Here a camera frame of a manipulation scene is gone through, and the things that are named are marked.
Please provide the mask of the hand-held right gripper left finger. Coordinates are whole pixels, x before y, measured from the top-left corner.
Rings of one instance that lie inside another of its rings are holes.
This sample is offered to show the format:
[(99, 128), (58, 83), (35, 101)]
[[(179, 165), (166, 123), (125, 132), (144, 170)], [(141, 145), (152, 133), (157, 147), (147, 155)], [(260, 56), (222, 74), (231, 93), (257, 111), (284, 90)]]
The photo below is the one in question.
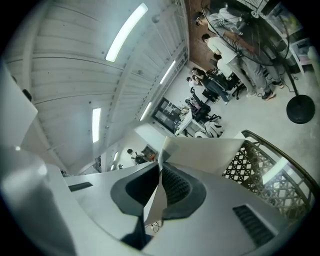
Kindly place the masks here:
[(145, 206), (158, 186), (157, 163), (71, 176), (69, 206), (79, 256), (144, 256)]

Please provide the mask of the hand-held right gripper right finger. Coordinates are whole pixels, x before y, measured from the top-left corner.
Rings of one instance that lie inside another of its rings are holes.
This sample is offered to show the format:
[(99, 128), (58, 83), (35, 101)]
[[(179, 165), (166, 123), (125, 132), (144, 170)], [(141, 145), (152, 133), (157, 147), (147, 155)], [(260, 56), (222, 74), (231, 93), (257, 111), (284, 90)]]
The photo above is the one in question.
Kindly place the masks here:
[(148, 255), (268, 256), (289, 226), (258, 195), (217, 174), (165, 162), (162, 185), (169, 205)]

